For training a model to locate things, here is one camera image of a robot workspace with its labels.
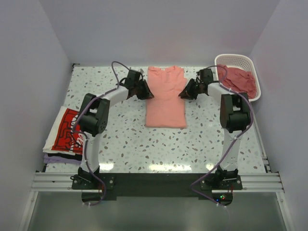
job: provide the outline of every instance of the speckled tabletop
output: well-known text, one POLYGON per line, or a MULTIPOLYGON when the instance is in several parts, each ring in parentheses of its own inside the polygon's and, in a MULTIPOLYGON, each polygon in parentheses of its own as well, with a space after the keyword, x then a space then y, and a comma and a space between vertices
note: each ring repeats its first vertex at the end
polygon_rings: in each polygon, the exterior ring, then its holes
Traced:
MULTIPOLYGON (((201 67, 182 67, 185 77, 195 78, 201 67)), ((132 67, 144 70, 147 67, 132 67)), ((119 79, 126 77, 116 67, 119 79)), ((110 67, 75 67, 64 106, 78 110, 87 93, 100 94, 113 88, 116 79, 110 67)), ((187 128, 145 127, 146 102, 135 96, 118 103, 109 111, 107 129, 100 144, 101 172, 206 173, 222 155, 223 129, 219 122, 219 105, 212 97, 199 95, 186 101, 187 128)), ((240 173, 265 173, 262 149, 252 128, 244 134, 238 159, 240 173)), ((77 172, 74 164, 48 164, 46 172, 77 172)))

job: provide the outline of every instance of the gray wall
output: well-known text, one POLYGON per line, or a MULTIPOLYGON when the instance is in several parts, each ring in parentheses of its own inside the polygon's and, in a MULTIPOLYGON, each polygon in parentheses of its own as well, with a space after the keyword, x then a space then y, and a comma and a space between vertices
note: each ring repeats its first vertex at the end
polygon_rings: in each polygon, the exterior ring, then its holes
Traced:
POLYGON ((250 54, 279 0, 40 0, 74 63, 213 63, 250 54))
POLYGON ((308 225, 307 10, 307 0, 282 0, 251 54, 262 90, 260 131, 299 231, 308 225))
POLYGON ((0 6, 0 227, 18 229, 70 62, 37 0, 0 6))

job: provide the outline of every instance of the plastic basket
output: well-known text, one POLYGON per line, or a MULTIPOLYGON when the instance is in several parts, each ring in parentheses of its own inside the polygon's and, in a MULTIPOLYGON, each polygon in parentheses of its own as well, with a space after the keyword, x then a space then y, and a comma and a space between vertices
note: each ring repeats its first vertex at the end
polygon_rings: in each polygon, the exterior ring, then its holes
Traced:
MULTIPOLYGON (((237 67, 244 71, 250 71, 256 80, 257 93, 256 97, 249 99, 250 102, 256 101, 261 96, 261 89, 254 63, 250 58, 240 54, 220 54, 215 58, 215 65, 226 65, 227 67, 237 67)), ((218 80, 218 71, 216 67, 216 79, 218 80)))

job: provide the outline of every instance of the purple cable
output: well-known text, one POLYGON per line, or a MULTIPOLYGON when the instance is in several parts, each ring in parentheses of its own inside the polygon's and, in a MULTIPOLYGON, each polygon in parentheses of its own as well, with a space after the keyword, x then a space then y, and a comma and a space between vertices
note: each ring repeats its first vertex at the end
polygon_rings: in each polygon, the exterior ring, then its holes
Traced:
POLYGON ((93 171, 91 170, 91 168, 90 168, 90 166, 89 166, 89 164, 88 164, 88 158, 87 158, 88 136, 87 136, 86 133, 83 132, 83 131, 76 131, 76 126, 77 126, 77 124, 80 122, 81 117, 82 117, 82 116, 85 114, 85 112, 90 108, 90 106, 92 105, 92 103, 93 103, 94 101, 96 101, 97 99, 99 99, 99 98, 101 98, 101 97, 103 97, 103 96, 109 94, 110 92, 113 92, 113 91, 115 91, 115 90, 117 90, 117 89, 119 88, 120 82, 119 82, 119 78, 117 77, 117 73, 115 72, 115 69, 114 69, 114 63, 120 64, 120 65, 124 66, 127 70, 129 70, 129 68, 128 68, 127 66, 125 66, 124 64, 122 64, 122 63, 120 63, 120 62, 118 62, 118 61, 113 61, 113 62, 111 63, 111 68, 112 68, 112 71, 113 71, 113 73, 114 73, 114 75, 115 75, 115 78, 116 78, 116 81, 117 81, 116 87, 113 88, 113 89, 111 89, 111 90, 106 91, 105 93, 103 93, 103 94, 101 94, 101 95, 99 95, 99 96, 97 96, 97 97, 95 97, 95 98, 93 98, 93 99, 88 103, 88 105, 85 107, 85 109, 83 109, 83 111, 80 113, 80 115, 78 116, 78 118, 77 118, 77 120, 76 120, 76 122, 75 122, 75 124, 73 125, 73 128, 72 128, 72 131, 73 131, 73 132, 77 132, 77 133, 80 133, 80 134, 82 134, 82 135, 85 136, 84 147, 83 147, 83 155, 84 155, 84 157, 85 157, 85 162, 86 162, 87 168, 88 168, 88 170, 89 170, 89 173, 90 173, 96 180, 98 180, 99 183, 101 183, 102 186, 103 186, 103 188, 104 188, 104 190, 103 190, 103 196, 100 198, 100 200, 97 201, 97 202, 95 202, 95 203, 93 203, 93 204, 89 203, 89 206, 98 205, 98 204, 105 198, 105 196, 106 196, 106 191, 107 191, 107 190, 106 190, 106 185, 105 185, 105 183, 93 173, 93 171))
MULTIPOLYGON (((211 67, 220 67, 220 68, 223 68, 223 69, 226 71, 226 73, 225 73, 225 75, 223 76, 222 80, 224 80, 224 79, 226 78, 227 73, 228 73, 227 69, 225 69, 225 68, 222 67, 222 66, 217 66, 217 65, 209 66, 209 67, 207 67, 206 69, 209 69, 209 68, 211 68, 211 67)), ((192 186, 196 185, 198 182, 200 182, 200 181, 202 181, 204 178, 206 178, 210 173, 212 173, 212 172, 221 164, 221 162, 226 158, 227 154, 229 153, 229 151, 231 150, 231 148, 232 148, 233 145, 235 144, 236 140, 237 140, 238 138, 240 138, 245 132, 247 132, 247 131, 251 128, 251 126, 252 126, 252 124, 253 124, 253 122, 254 122, 254 114, 253 114, 253 108, 252 108, 251 104, 249 103, 249 101, 248 101, 243 95, 241 95, 241 94, 239 94, 238 92, 233 91, 233 90, 231 90, 231 89, 229 89, 229 88, 223 86, 223 84, 222 84, 221 82, 219 82, 219 86, 222 87, 223 89, 225 89, 225 90, 227 90, 227 91, 233 93, 233 94, 237 94, 238 96, 240 96, 240 97, 246 102, 246 104, 248 105, 248 107, 249 107, 249 109, 250 109, 250 124, 248 125, 248 127, 247 127, 244 131, 242 131, 239 135, 237 135, 237 136, 234 138, 234 140, 231 142, 229 148, 227 149, 226 153, 222 156, 222 158, 218 161, 218 163, 217 163, 210 171, 208 171, 204 176, 202 176, 201 178, 199 178, 198 180, 196 180, 194 183, 192 183, 192 184, 190 185, 190 188, 191 188, 191 190, 193 190, 195 193, 198 193, 198 194, 200 194, 200 195, 206 197, 206 198, 209 199, 210 201, 214 202, 215 204, 224 207, 224 205, 222 205, 222 204, 220 204, 220 203, 217 203, 213 198, 211 198, 211 197, 205 195, 205 194, 202 193, 202 192, 199 192, 199 191, 193 189, 192 186)))

